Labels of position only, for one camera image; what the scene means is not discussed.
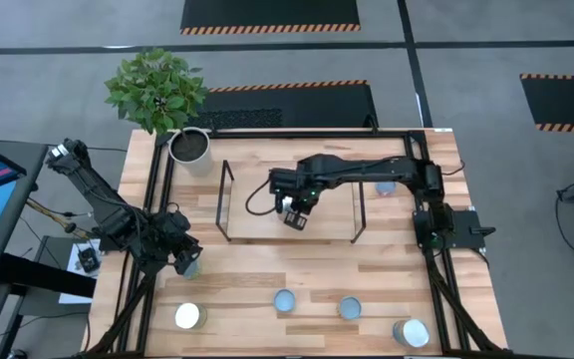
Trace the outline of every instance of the wooden tabletop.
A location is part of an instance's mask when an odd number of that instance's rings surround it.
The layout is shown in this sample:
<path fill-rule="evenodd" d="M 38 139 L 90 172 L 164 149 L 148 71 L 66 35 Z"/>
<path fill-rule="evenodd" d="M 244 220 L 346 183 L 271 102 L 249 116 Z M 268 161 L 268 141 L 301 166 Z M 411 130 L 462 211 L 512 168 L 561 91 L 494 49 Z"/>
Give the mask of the wooden tabletop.
<path fill-rule="evenodd" d="M 453 132 L 426 133 L 431 159 L 446 173 L 457 169 Z M 180 205 L 191 222 L 191 235 L 204 248 L 199 259 L 201 275 L 188 281 L 171 267 L 158 275 L 145 355 L 440 352 L 427 270 L 412 224 L 414 200 L 403 185 L 398 185 L 393 195 L 382 197 L 372 183 L 365 184 L 367 229 L 355 244 L 306 239 L 228 243 L 214 224 L 222 160 L 229 161 L 236 177 L 236 171 L 268 163 L 295 168 L 296 161 L 318 153 L 353 160 L 403 155 L 401 140 L 212 140 L 211 150 L 215 160 L 212 176 L 194 179 L 181 166 L 174 167 L 170 201 Z M 135 206 L 143 205 L 152 151 L 153 137 L 134 131 L 119 193 Z M 164 153 L 161 159 L 154 207 L 166 156 Z M 445 201 L 453 208 L 471 205 L 463 172 L 445 177 L 444 186 Z M 505 346 L 486 265 L 468 249 L 452 250 L 451 255 L 462 304 L 492 341 Z M 123 257 L 121 253 L 104 257 L 90 314 L 92 343 L 113 322 Z M 285 287 L 295 292 L 296 308 L 279 314 L 272 300 L 275 292 Z M 346 295 L 361 300 L 360 319 L 339 317 L 337 304 Z M 207 321 L 201 329 L 185 331 L 175 326 L 173 315 L 183 302 L 206 307 Z M 457 347 L 452 313 L 446 303 L 444 307 L 451 346 Z M 411 351 L 392 338 L 394 323 L 408 318 L 420 319 L 429 328 L 430 344 L 425 348 Z M 136 320 L 130 347 L 134 348 L 137 331 Z"/>

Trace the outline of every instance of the soil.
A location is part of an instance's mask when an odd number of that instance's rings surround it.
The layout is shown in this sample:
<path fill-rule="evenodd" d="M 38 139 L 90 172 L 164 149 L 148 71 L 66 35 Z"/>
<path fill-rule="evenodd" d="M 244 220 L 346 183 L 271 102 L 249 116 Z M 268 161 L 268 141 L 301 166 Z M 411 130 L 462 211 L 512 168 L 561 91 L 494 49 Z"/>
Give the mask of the soil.
<path fill-rule="evenodd" d="M 207 150 L 207 139 L 202 133 L 186 131 L 185 136 L 179 135 L 171 145 L 171 152 L 183 162 L 192 162 L 201 157 Z"/>

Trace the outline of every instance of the white paper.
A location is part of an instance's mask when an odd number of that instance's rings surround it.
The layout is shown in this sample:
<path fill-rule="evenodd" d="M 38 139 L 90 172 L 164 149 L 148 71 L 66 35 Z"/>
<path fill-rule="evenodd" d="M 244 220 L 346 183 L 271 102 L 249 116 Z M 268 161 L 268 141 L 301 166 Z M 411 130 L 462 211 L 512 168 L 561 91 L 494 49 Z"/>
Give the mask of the white paper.
<path fill-rule="evenodd" d="M 86 275 L 93 278 L 96 278 L 99 275 L 98 269 L 93 270 L 90 273 L 86 273 L 84 271 L 84 268 L 81 266 L 81 263 L 79 263 L 79 256 L 77 255 L 79 254 L 79 250 L 83 251 L 90 248 L 90 243 L 97 252 L 97 259 L 99 260 L 99 263 L 101 263 L 102 258 L 101 258 L 101 252 L 99 251 L 99 243 L 101 243 L 101 241 L 99 239 L 90 239 L 85 243 L 77 243 L 76 245 L 75 243 L 73 243 L 72 249 L 70 251 L 70 259 L 68 260 L 67 270 L 69 272 Z M 66 293 L 61 293 L 61 295 L 59 296 L 59 304 L 90 304 L 90 303 L 92 303 L 92 298 L 86 298 L 79 295 L 72 295 Z"/>

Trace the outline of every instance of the green leaves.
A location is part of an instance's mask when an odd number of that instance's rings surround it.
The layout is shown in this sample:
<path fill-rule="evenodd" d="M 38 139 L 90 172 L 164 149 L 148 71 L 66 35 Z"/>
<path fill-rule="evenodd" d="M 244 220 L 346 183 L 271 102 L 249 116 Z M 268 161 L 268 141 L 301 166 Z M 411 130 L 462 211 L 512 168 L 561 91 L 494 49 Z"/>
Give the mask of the green leaves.
<path fill-rule="evenodd" d="M 150 134 L 183 129 L 208 95 L 203 79 L 193 76 L 200 71 L 164 49 L 139 53 L 121 60 L 117 75 L 104 82 L 110 92 L 105 102 Z"/>

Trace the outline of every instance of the gray floor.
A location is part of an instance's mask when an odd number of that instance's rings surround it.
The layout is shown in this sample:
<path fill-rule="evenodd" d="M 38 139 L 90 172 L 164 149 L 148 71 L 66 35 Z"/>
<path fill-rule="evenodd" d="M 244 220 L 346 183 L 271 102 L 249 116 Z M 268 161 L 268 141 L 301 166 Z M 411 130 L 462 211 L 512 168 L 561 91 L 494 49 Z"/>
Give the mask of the gray floor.
<path fill-rule="evenodd" d="M 182 1 L 0 0 L 0 47 L 117 46 L 315 41 L 401 41 L 394 1 L 359 0 L 364 31 L 212 37 L 177 35 Z M 409 0 L 417 41 L 574 40 L 571 0 Z M 420 116 L 404 50 L 179 54 L 204 68 L 208 86 L 366 79 L 384 127 L 417 127 Z M 0 139 L 125 148 L 134 127 L 103 103 L 103 81 L 130 55 L 0 56 Z M 473 203 L 497 227 L 488 257 L 510 347 L 574 357 L 574 253 L 553 215 L 555 190 L 574 181 L 574 134 L 536 132 L 520 73 L 574 74 L 574 49 L 421 50 L 436 127 L 453 128 Z M 94 152 L 117 185 L 124 155 Z M 65 178 L 43 171 L 35 198 L 58 209 L 87 205 Z M 58 226 L 24 212 L 40 234 Z M 561 209 L 574 241 L 574 205 Z M 36 248 L 18 225 L 8 251 Z M 79 349 L 85 320 L 38 321 L 16 347 L 31 358 Z"/>

